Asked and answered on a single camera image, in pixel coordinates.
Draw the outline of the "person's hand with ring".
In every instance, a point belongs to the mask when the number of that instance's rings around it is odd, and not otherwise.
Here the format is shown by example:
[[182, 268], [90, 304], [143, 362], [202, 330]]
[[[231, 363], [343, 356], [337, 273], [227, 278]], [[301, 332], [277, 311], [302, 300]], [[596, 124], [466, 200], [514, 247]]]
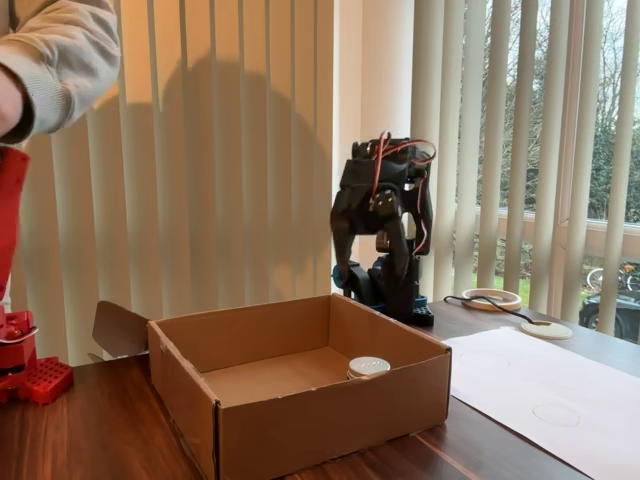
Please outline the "person's hand with ring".
[[30, 136], [36, 113], [32, 78], [1, 66], [1, 143], [16, 145]]

